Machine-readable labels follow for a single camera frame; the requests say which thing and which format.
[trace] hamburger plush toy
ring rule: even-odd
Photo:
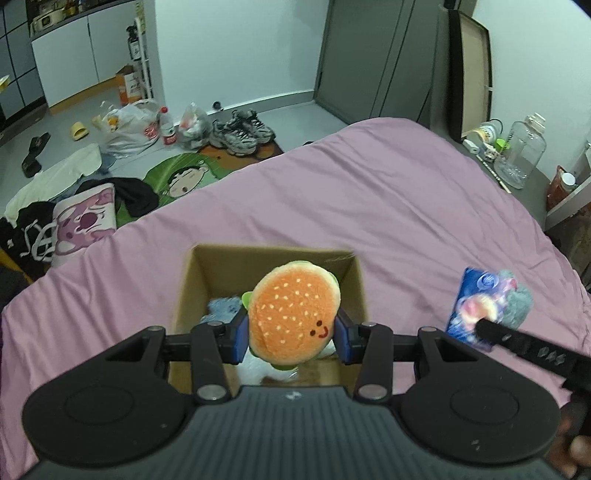
[[[273,365],[298,365],[332,339],[340,289],[324,268],[297,261],[268,273],[244,303],[252,353]]]

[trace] large clear water jug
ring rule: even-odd
[[[501,155],[495,160],[495,170],[505,182],[522,189],[546,150],[545,119],[538,113],[515,122]]]

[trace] clear plastic bag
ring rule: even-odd
[[[209,143],[212,129],[212,121],[207,113],[190,103],[178,126],[178,140],[188,150],[199,150]]]
[[[135,155],[158,140],[158,111],[153,100],[140,100],[122,108],[101,112],[98,127],[103,133],[100,151],[116,158]]]

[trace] bed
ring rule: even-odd
[[[199,242],[352,249],[371,319],[405,334],[445,327],[467,266],[507,268],[534,298],[522,328],[590,353],[587,294],[525,208],[432,132],[371,119],[196,190],[13,300],[2,313],[2,479],[35,462],[20,422],[27,396],[146,326],[169,326],[185,252]],[[567,400],[561,379],[492,356]],[[411,383],[397,369],[396,389]]]

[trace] gray sneaker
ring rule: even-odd
[[[225,148],[228,153],[237,157],[253,154],[258,145],[256,138],[243,128],[242,122],[236,118],[225,124],[215,120],[209,142],[214,147]]]
[[[266,144],[275,139],[275,132],[258,119],[254,110],[234,110],[232,118],[240,119],[244,129],[260,144]]]

